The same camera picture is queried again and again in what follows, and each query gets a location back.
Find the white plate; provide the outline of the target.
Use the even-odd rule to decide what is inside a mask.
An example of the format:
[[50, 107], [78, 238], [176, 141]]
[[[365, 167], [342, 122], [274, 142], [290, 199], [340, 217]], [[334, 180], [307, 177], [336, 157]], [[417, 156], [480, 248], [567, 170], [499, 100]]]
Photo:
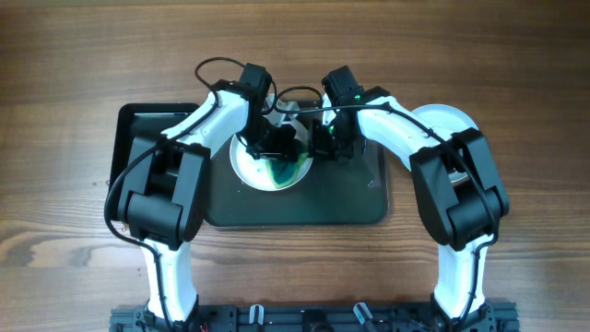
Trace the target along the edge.
[[[478, 125], [466, 113], [446, 104], [423, 105], [411, 113], [422, 125], [432, 129], [435, 134], [445, 140], [450, 139], [453, 133], [460, 133], [468, 128], [478, 129]], [[411, 146], [408, 155], [417, 152], [420, 148], [431, 148], [440, 144], [437, 139], [428, 136], [414, 124], [408, 123], [407, 129], [409, 130], [407, 139]]]
[[270, 96], [270, 101], [268, 102], [268, 105], [265, 107], [265, 111], [275, 111], [277, 113], [283, 113], [286, 115], [309, 115], [309, 114], [317, 114], [320, 113], [321, 115], [331, 115], [331, 118], [325, 123], [323, 119], [319, 119], [323, 122], [324, 125], [327, 125], [329, 122], [331, 122], [338, 114], [345, 114], [351, 117], [352, 120], [352, 124], [354, 125], [354, 129], [355, 129], [355, 133], [356, 133], [356, 139], [353, 142], [353, 146], [355, 141], [359, 138], [360, 136], [360, 125], [358, 123], [358, 112], [366, 109], [367, 106], [366, 105], [361, 105], [358, 103], [353, 103], [351, 105], [337, 105], [337, 106], [328, 106], [328, 107], [324, 107], [322, 106], [321, 108], [311, 108], [311, 109], [299, 109], [299, 110], [288, 110], [285, 108], [280, 108], [279, 107], [279, 98], [285, 94], [289, 92], [288, 90], [284, 90], [282, 92], [280, 92], [278, 95], [271, 95]]

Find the green yellow sponge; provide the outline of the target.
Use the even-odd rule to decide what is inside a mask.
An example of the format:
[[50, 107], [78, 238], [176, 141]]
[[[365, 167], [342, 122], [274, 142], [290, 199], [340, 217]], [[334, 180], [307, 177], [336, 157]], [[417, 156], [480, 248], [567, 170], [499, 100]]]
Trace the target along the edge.
[[267, 160], [266, 170], [276, 189], [282, 189], [296, 181], [302, 164], [308, 159], [309, 151], [305, 143], [297, 141], [295, 144], [297, 159], [295, 161]]

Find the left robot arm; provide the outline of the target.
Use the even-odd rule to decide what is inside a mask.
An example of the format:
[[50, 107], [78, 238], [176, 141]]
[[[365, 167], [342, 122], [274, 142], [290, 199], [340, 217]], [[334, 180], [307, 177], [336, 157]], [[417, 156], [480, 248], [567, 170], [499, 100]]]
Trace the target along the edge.
[[111, 179], [103, 217], [119, 240], [147, 260], [150, 297], [139, 326], [183, 331], [198, 326], [190, 243], [207, 212], [210, 163], [237, 136], [256, 160], [298, 163], [302, 143], [290, 125], [266, 118], [266, 94], [276, 84], [260, 65], [244, 64], [238, 80], [209, 85], [206, 101], [180, 123], [138, 135], [124, 168]]

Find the light blue plate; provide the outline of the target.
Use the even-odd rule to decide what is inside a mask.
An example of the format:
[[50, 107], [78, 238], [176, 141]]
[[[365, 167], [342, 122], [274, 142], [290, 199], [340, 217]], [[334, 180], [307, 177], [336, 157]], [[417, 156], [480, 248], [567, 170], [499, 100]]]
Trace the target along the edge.
[[[286, 124], [292, 125], [297, 131], [295, 138], [307, 145], [308, 134], [304, 125], [298, 120], [288, 120], [284, 122], [284, 125]], [[307, 174], [313, 164], [313, 159], [308, 156], [308, 159], [302, 164], [298, 172], [296, 181], [287, 187], [276, 189], [266, 170], [266, 161], [266, 159], [255, 160], [246, 152], [245, 145], [237, 136], [232, 138], [230, 142], [231, 167], [245, 184], [260, 191], [273, 192], [293, 186]]]

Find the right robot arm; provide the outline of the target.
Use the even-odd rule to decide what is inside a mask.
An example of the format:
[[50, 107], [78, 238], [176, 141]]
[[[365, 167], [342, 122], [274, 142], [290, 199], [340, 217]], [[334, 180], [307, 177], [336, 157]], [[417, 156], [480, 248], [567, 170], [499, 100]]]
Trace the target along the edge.
[[313, 155], [348, 158], [352, 142], [363, 137], [402, 161], [422, 224], [439, 245], [435, 313], [454, 330], [473, 324], [485, 306], [485, 255], [510, 208], [487, 139], [455, 107], [410, 111], [385, 89], [364, 89], [348, 66], [329, 72], [322, 86], [322, 108], [331, 114], [313, 124]]

